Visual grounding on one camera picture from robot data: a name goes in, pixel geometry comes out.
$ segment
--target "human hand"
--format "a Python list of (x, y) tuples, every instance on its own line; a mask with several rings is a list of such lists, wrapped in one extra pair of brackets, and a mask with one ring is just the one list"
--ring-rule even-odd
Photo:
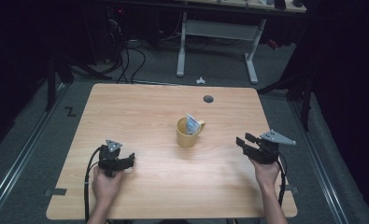
[(279, 173), (279, 165), (275, 161), (271, 164), (261, 164), (257, 161), (249, 159), (253, 163), (256, 173), (257, 182), (261, 189), (274, 189), (277, 175)]
[(122, 176), (123, 171), (117, 172), (114, 177), (108, 177), (99, 166), (93, 168), (92, 190), (98, 205), (109, 207), (114, 202)]

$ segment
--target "background table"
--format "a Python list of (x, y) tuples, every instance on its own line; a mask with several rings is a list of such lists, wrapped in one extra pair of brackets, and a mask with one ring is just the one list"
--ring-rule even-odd
[[(214, 102), (204, 102), (205, 95)], [(186, 113), (206, 126), (185, 149), (177, 144), (176, 123)], [(109, 218), (262, 217), (253, 166), (235, 138), (266, 131), (258, 94), (250, 88), (96, 84), (56, 185), (67, 192), (51, 198), (47, 216), (84, 218), (87, 163), (111, 139), (123, 143), (121, 158), (134, 152), (136, 159)], [(93, 205), (90, 190), (91, 211)], [(297, 213), (289, 191), (282, 207), (287, 217)]]

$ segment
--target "cup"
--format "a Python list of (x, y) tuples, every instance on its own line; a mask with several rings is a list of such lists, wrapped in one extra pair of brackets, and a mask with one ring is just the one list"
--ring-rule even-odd
[(181, 118), (178, 120), (176, 125), (176, 133), (177, 133), (177, 142), (181, 147), (192, 147), (195, 145), (196, 139), (198, 138), (199, 133), (205, 128), (205, 122), (203, 120), (198, 120), (201, 124), (198, 132), (195, 134), (187, 134), (187, 118)]

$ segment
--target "gray carpet floor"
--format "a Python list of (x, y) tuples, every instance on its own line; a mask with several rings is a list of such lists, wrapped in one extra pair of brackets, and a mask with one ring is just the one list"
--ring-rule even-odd
[[(278, 81), (295, 49), (295, 45), (279, 49), (260, 45), (253, 60), (260, 82), (258, 85), (251, 85), (242, 54), (217, 51), (211, 45), (197, 49), (202, 43), (188, 46), (185, 76), (176, 77), (178, 50), (176, 43), (177, 41), (163, 42), (159, 47), (153, 47), (147, 43), (131, 42), (131, 47), (137, 47), (136, 49), (146, 55), (144, 65), (135, 73), (135, 83), (196, 86), (198, 85), (196, 80), (202, 77), (206, 81), (204, 84), (206, 86), (246, 87), (258, 90)], [(241, 49), (240, 43), (235, 47)], [(123, 52), (122, 56), (125, 64), (128, 61), (126, 53)], [(131, 75), (142, 64), (143, 56), (138, 51), (129, 50), (129, 59), (130, 63), (125, 74), (130, 80)], [(100, 63), (94, 68), (104, 70), (109, 66)], [(59, 102), (37, 137), (33, 145), (34, 150), (29, 160), (25, 162), (24, 169), (20, 171), (19, 178), (14, 181), (13, 188), (0, 207), (0, 223), (83, 223), (83, 220), (48, 220), (46, 217), (50, 202), (48, 191), (54, 189), (59, 178), (92, 85), (100, 82), (115, 83), (122, 69), (119, 68), (109, 74), (113, 77), (109, 81), (84, 75), (76, 67), (73, 71), (76, 71), (75, 81), (59, 91)], [(318, 178), (307, 138), (312, 140), (344, 209), (347, 222), (342, 223), (369, 223), (369, 208), (336, 148), (319, 111), (317, 99), (312, 97), (308, 133), (298, 121), (296, 108), (301, 102), (288, 102), (285, 91), (272, 91), (260, 95), (260, 99), (270, 128), (297, 142), (295, 147), (281, 146), (281, 152), (288, 164), (288, 181), (298, 208), (298, 215), (289, 218), (289, 223), (336, 223), (334, 212), (326, 200), (325, 191)], [(15, 125), (0, 145), (0, 184), (26, 146), (37, 123), (45, 115), (46, 105), (47, 85), (44, 84), (16, 118)], [(72, 108), (71, 114), (75, 116), (68, 116), (69, 107)], [(238, 222), (263, 223), (264, 220), (244, 218), (238, 219)]]

